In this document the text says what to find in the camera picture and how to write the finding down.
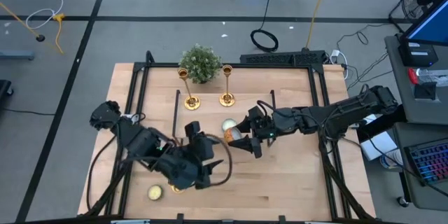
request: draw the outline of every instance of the yellow cable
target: yellow cable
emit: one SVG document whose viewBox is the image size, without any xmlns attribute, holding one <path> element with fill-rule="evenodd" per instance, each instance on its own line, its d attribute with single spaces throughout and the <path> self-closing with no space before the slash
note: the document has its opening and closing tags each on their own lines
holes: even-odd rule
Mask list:
<svg viewBox="0 0 448 224">
<path fill-rule="evenodd" d="M 314 18 L 316 18 L 317 10 L 319 9 L 319 5 L 321 5 L 321 1 L 322 0 L 317 1 L 316 7 L 314 9 L 313 18 L 311 19 L 311 25 L 309 26 L 308 39 L 305 48 L 308 48 L 309 41 L 311 40 L 311 35 L 313 34 Z"/>
<path fill-rule="evenodd" d="M 62 30 L 62 18 L 65 18 L 65 15 L 63 13 L 57 14 L 53 17 L 53 19 L 59 23 L 59 29 L 57 31 L 55 43 L 56 43 L 57 48 L 61 52 L 61 54 L 64 54 L 64 52 L 61 49 L 61 46 L 59 45 L 59 35 L 61 34 L 61 30 Z"/>
<path fill-rule="evenodd" d="M 7 11 L 10 15 L 12 15 L 17 21 L 20 22 L 20 24 L 22 24 L 24 27 L 26 27 L 33 35 L 37 37 L 39 37 L 39 34 L 37 34 L 35 31 L 33 31 L 32 29 L 30 29 L 23 21 L 21 21 L 21 19 L 16 16 L 14 14 L 14 12 L 12 12 L 10 9 L 8 9 L 8 7 L 6 7 L 3 3 L 0 2 L 1 7 L 3 7 L 5 9 L 5 11 Z"/>
<path fill-rule="evenodd" d="M 36 38 L 38 38 L 40 35 L 37 34 L 35 31 L 30 29 L 14 12 L 12 12 L 8 7 L 6 7 L 3 3 L 0 2 L 0 6 L 5 9 L 6 12 L 8 12 L 10 15 L 12 15 L 17 21 L 20 22 L 25 28 L 28 29 Z M 63 52 L 60 50 L 60 48 L 56 48 L 54 45 L 50 44 L 49 42 L 45 41 L 45 44 L 50 46 L 52 49 L 60 51 L 62 54 Z"/>
</svg>

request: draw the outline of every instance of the gray floor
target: gray floor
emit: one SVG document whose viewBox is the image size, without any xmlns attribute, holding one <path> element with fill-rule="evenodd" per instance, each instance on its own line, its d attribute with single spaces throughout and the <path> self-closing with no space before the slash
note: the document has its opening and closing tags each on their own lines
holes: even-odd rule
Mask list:
<svg viewBox="0 0 448 224">
<path fill-rule="evenodd" d="M 20 15 L 40 8 L 57 8 L 57 0 L 1 0 Z M 397 0 L 323 0 L 318 12 L 324 18 L 386 18 Z M 89 15 L 95 0 L 64 0 L 66 15 Z M 104 0 L 99 15 L 110 16 L 261 16 L 266 0 Z M 310 17 L 316 0 L 271 0 L 272 17 Z M 65 55 L 57 54 L 17 22 L 0 21 L 0 48 L 33 50 L 34 61 L 0 61 L 0 79 L 12 80 L 15 95 L 7 106 L 44 113 L 55 112 L 67 81 L 87 22 L 66 21 L 61 36 Z M 317 23 L 311 49 L 331 53 L 343 34 L 366 24 Z M 96 131 L 88 125 L 92 110 L 106 97 L 113 65 L 144 59 L 151 50 L 157 62 L 177 62 L 182 51 L 195 43 L 212 46 L 225 62 L 238 62 L 245 53 L 259 53 L 249 34 L 259 22 L 106 22 L 94 24 L 90 40 L 66 110 L 59 126 L 27 220 L 75 216 L 83 190 Z M 265 29 L 276 34 L 279 51 L 300 50 L 307 39 L 309 23 L 269 22 Z M 51 22 L 39 32 L 53 41 L 57 24 Z M 368 45 L 356 37 L 340 43 L 350 65 L 360 71 L 384 52 L 383 38 L 395 34 L 392 25 L 369 28 Z M 384 60 L 367 76 L 391 69 Z M 393 75 L 377 78 L 369 85 L 385 85 L 398 97 Z M 347 84 L 354 81 L 350 74 Z M 360 86 L 350 89 L 355 95 Z M 29 184 L 36 161 L 53 117 L 3 112 L 0 115 L 0 223 L 12 222 Z M 377 162 L 366 163 L 377 215 L 387 221 L 445 223 L 448 213 L 399 207 L 402 195 L 397 174 L 383 170 Z"/>
</svg>

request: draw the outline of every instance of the red object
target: red object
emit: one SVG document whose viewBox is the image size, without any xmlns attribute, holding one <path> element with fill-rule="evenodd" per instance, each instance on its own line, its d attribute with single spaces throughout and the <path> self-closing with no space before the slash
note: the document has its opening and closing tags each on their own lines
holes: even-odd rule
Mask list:
<svg viewBox="0 0 448 224">
<path fill-rule="evenodd" d="M 419 79 L 417 78 L 417 75 L 415 74 L 415 71 L 413 69 L 407 70 L 407 76 L 409 77 L 409 80 L 412 84 L 417 85 L 419 84 Z"/>
</svg>

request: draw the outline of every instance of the yellow ball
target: yellow ball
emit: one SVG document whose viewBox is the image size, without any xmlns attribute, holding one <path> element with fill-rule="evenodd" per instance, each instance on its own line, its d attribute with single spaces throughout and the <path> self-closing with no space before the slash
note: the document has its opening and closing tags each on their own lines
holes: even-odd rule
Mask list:
<svg viewBox="0 0 448 224">
<path fill-rule="evenodd" d="M 162 196 L 162 188 L 159 185 L 153 185 L 148 189 L 148 198 L 158 200 Z"/>
</svg>

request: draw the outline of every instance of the keyboard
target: keyboard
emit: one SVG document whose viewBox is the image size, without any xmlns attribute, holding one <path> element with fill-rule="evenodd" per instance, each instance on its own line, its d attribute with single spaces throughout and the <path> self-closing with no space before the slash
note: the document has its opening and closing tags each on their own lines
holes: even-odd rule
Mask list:
<svg viewBox="0 0 448 224">
<path fill-rule="evenodd" d="M 448 139 L 410 146 L 405 151 L 415 172 L 425 182 L 435 184 L 448 181 Z"/>
<path fill-rule="evenodd" d="M 276 52 L 254 55 L 241 55 L 239 61 L 249 64 L 289 64 L 292 66 L 303 64 L 322 64 L 325 59 L 324 50 L 303 50 L 302 52 Z"/>
</svg>

